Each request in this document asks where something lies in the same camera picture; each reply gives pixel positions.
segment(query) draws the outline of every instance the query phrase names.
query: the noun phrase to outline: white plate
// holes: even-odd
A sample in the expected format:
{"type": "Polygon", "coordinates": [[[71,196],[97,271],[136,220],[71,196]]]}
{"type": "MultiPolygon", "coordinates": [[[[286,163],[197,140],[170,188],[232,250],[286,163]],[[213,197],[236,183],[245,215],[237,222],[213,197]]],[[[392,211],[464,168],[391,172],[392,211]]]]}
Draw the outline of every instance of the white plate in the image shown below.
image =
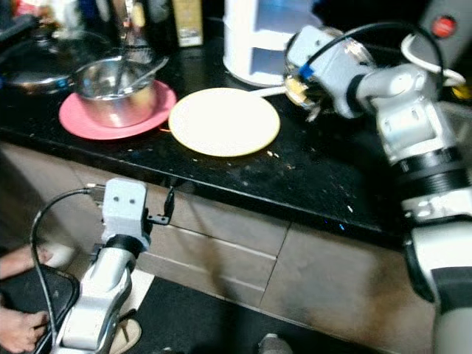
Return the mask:
{"type": "Polygon", "coordinates": [[[269,145],[280,130],[272,105],[236,88],[210,88],[186,96],[170,112],[170,131],[206,155],[242,156],[269,145]]]}

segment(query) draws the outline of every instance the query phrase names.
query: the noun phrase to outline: person's foot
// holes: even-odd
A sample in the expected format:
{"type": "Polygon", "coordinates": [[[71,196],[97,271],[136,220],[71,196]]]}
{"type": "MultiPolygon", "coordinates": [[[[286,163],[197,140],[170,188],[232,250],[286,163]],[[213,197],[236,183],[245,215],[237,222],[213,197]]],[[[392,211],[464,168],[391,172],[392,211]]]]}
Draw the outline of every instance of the person's foot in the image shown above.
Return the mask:
{"type": "Polygon", "coordinates": [[[47,313],[22,313],[4,307],[0,296],[0,345],[12,352],[31,352],[46,331],[47,313]]]}
{"type": "MultiPolygon", "coordinates": [[[[38,247],[40,263],[47,262],[51,257],[51,252],[44,247],[38,247]]],[[[23,273],[33,266],[34,262],[32,260],[31,248],[29,246],[23,246],[0,258],[0,280],[23,273]]]]}

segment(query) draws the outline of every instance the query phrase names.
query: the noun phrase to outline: black countertop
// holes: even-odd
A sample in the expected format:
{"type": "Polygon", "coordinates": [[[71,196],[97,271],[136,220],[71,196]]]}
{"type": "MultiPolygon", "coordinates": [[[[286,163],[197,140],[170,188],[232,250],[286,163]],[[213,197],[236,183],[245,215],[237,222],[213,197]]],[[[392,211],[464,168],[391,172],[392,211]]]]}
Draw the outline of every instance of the black countertop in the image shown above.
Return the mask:
{"type": "MultiPolygon", "coordinates": [[[[222,57],[216,38],[173,55],[157,78],[179,98],[213,87],[254,89],[234,79],[222,57]]],[[[278,137],[257,153],[223,159],[188,150],[158,128],[113,142],[73,136],[58,121],[64,98],[4,94],[0,139],[381,246],[401,244],[400,210],[372,119],[333,115],[309,125],[284,95],[269,97],[281,118],[278,137]]]]}

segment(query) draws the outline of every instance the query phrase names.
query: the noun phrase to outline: metal spoon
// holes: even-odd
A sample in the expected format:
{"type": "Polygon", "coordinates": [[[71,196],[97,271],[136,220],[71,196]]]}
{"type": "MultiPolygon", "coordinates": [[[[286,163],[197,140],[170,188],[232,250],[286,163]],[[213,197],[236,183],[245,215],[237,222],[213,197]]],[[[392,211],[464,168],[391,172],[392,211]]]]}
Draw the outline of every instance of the metal spoon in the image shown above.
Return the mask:
{"type": "Polygon", "coordinates": [[[159,64],[157,64],[156,66],[154,66],[149,72],[146,72],[144,75],[140,76],[138,79],[136,79],[135,81],[133,81],[130,85],[124,87],[124,88],[121,88],[119,90],[119,93],[123,93],[129,89],[132,89],[134,86],[136,86],[138,83],[141,83],[144,79],[148,78],[149,76],[151,76],[152,74],[155,74],[158,70],[162,69],[165,64],[167,64],[167,62],[169,61],[169,57],[164,57],[161,62],[159,64]]]}

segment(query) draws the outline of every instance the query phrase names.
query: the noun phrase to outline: drawer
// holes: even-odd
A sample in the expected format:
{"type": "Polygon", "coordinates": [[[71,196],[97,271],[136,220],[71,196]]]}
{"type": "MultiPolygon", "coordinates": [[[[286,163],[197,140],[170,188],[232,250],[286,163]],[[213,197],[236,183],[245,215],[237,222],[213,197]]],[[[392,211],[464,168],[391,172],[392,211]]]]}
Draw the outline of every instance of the drawer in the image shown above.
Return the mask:
{"type": "Polygon", "coordinates": [[[291,227],[261,309],[388,353],[431,349],[434,306],[400,252],[306,226],[291,227]]]}
{"type": "MultiPolygon", "coordinates": [[[[84,184],[105,183],[118,175],[69,162],[84,184]]],[[[150,212],[162,212],[168,189],[148,184],[150,212]]],[[[250,212],[235,206],[210,201],[195,195],[176,193],[176,208],[171,224],[265,252],[279,254],[289,222],[250,212]]]]}
{"type": "Polygon", "coordinates": [[[157,277],[252,307],[259,306],[264,294],[263,289],[228,278],[215,277],[199,267],[167,260],[147,252],[139,256],[137,265],[157,277]]]}
{"type": "Polygon", "coordinates": [[[149,253],[258,288],[267,286],[276,257],[175,226],[154,226],[149,253]]]}

